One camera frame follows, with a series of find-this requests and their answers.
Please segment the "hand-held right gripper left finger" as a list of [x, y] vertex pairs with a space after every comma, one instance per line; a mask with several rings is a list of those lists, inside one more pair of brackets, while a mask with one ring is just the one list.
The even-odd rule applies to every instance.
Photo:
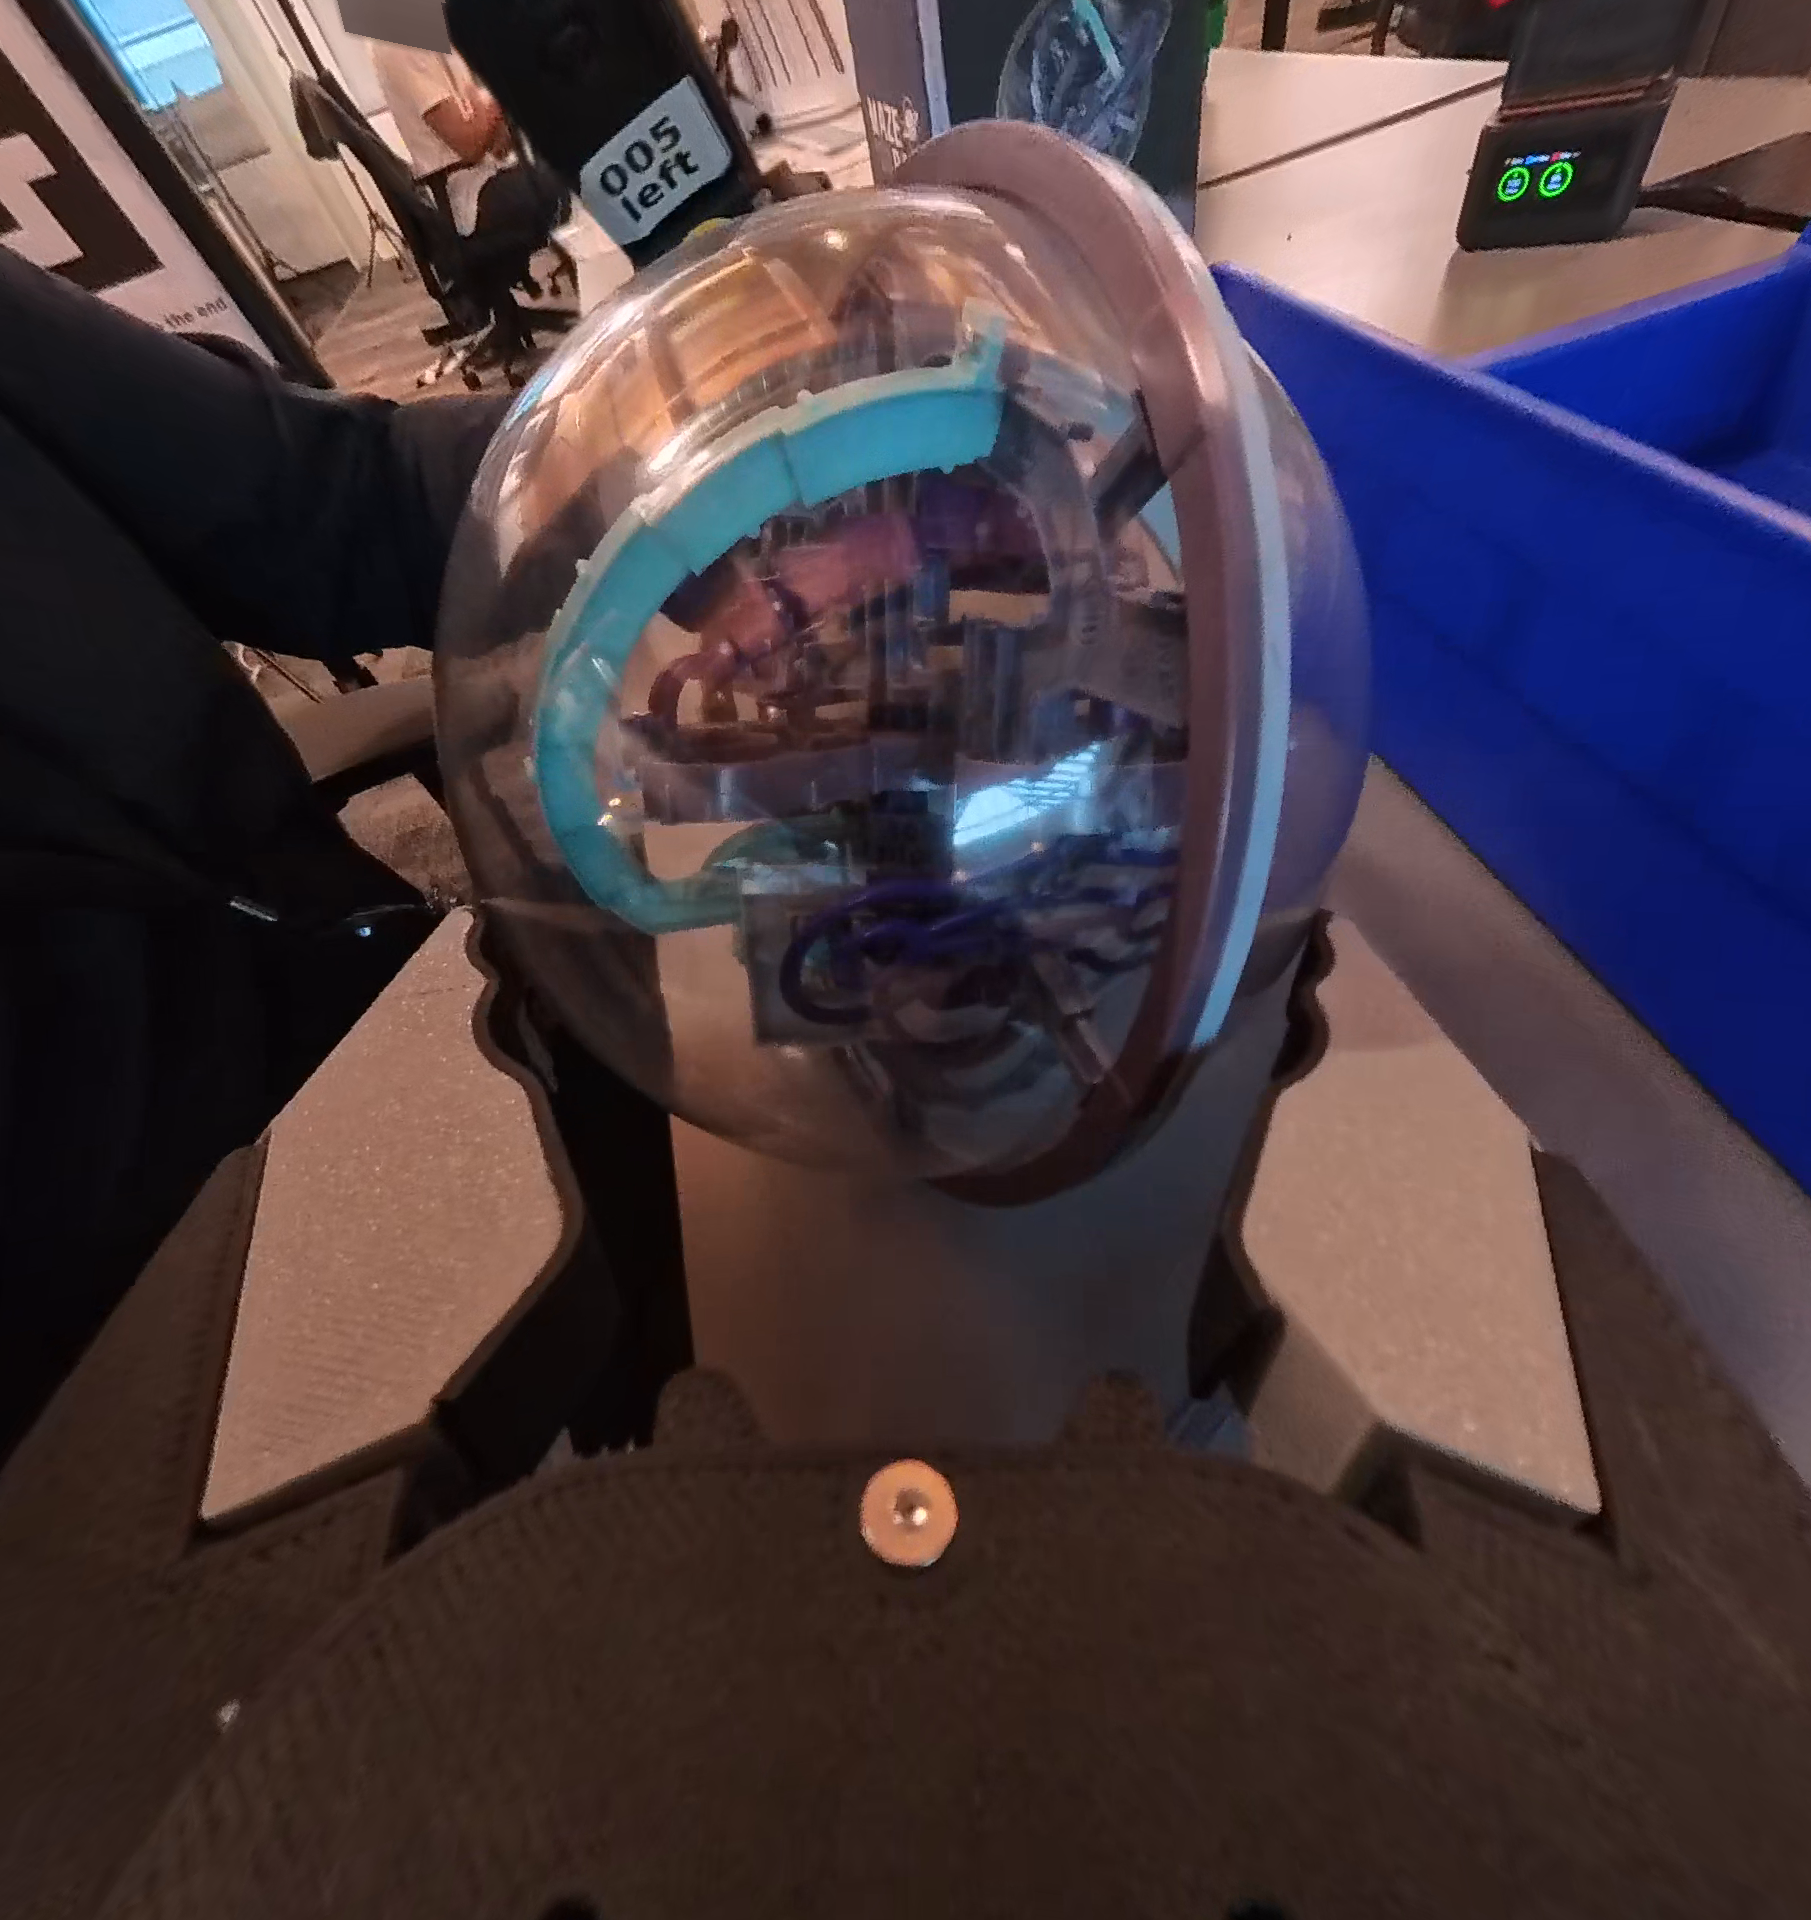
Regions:
[[693, 1358], [671, 1127], [447, 915], [261, 1140], [199, 1495], [233, 1535], [383, 1474], [423, 1524]]

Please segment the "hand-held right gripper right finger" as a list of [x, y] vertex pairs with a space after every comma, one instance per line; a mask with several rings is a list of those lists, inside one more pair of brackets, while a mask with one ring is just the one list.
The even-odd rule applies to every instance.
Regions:
[[1285, 1012], [1191, 1316], [1195, 1410], [1351, 1505], [1421, 1469], [1593, 1518], [1529, 1130], [1345, 916]]

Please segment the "clear plastic maze ball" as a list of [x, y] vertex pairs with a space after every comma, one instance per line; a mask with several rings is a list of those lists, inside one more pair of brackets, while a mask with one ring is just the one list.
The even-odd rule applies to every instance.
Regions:
[[1023, 123], [581, 325], [435, 674], [485, 930], [573, 1044], [985, 1206], [1131, 1152], [1295, 970], [1369, 757], [1317, 446], [1167, 204]]

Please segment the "dark maze ball packaging box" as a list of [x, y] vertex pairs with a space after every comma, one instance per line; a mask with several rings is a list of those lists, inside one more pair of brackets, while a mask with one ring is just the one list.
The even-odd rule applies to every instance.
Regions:
[[871, 177], [973, 123], [1059, 133], [1145, 180], [1193, 230], [1201, 3], [847, 3]]

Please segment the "black office chair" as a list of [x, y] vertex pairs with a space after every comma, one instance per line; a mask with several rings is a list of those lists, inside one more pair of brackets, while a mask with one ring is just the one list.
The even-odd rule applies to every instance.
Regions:
[[481, 393], [487, 379], [523, 386], [577, 319], [555, 305], [575, 289], [575, 276], [535, 274], [539, 257], [551, 251], [555, 208], [463, 235], [443, 179], [415, 179], [409, 160], [371, 128], [335, 76], [293, 72], [289, 95], [307, 157], [361, 177], [371, 212], [383, 216], [401, 263], [437, 308], [437, 322], [419, 333], [433, 357], [419, 368], [415, 390], [455, 382]]

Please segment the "person's dark clothing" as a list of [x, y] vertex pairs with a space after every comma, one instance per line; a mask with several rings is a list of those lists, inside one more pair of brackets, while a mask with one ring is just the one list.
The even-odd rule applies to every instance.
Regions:
[[0, 1472], [437, 920], [171, 593], [0, 578]]

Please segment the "black and white code banner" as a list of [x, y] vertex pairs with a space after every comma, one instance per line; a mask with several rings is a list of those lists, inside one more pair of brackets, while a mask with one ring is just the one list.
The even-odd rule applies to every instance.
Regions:
[[329, 388], [285, 291], [345, 253], [209, 29], [207, 5], [0, 3], [0, 244]]

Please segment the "blue plastic bin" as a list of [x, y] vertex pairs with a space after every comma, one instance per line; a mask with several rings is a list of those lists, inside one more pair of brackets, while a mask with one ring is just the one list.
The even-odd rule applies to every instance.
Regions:
[[1373, 754], [1811, 1196], [1811, 237], [1447, 365], [1215, 276], [1347, 509]]

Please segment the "black device with green lights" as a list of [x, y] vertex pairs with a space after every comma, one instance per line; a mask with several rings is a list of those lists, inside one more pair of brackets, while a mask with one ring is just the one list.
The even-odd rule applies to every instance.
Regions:
[[1613, 239], [1637, 206], [1677, 92], [1669, 65], [1611, 78], [1533, 78], [1511, 58], [1453, 228], [1461, 253]]

